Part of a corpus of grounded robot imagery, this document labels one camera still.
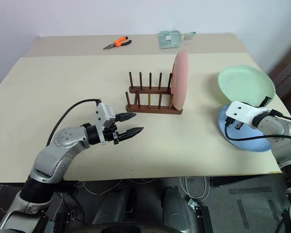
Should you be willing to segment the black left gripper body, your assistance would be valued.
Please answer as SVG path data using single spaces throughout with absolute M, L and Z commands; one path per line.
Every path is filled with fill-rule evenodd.
M 119 143 L 118 141 L 118 134 L 117 134 L 117 126 L 115 123 L 113 123 L 110 127 L 105 128 L 103 130 L 103 136 L 105 141 L 110 142 L 113 141 L 115 145 Z

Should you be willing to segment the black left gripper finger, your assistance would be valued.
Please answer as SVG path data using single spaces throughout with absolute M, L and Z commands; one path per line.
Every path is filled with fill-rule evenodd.
M 118 133 L 118 141 L 124 141 L 128 140 L 134 136 L 136 136 L 138 133 L 140 133 L 144 128 L 143 127 L 134 127 L 131 129 L 126 130 L 124 133 Z
M 123 122 L 123 121 L 127 121 L 135 116 L 136 116 L 136 113 L 133 113 L 133 112 L 120 113 L 120 114 L 115 115 L 114 121 L 115 122 Z

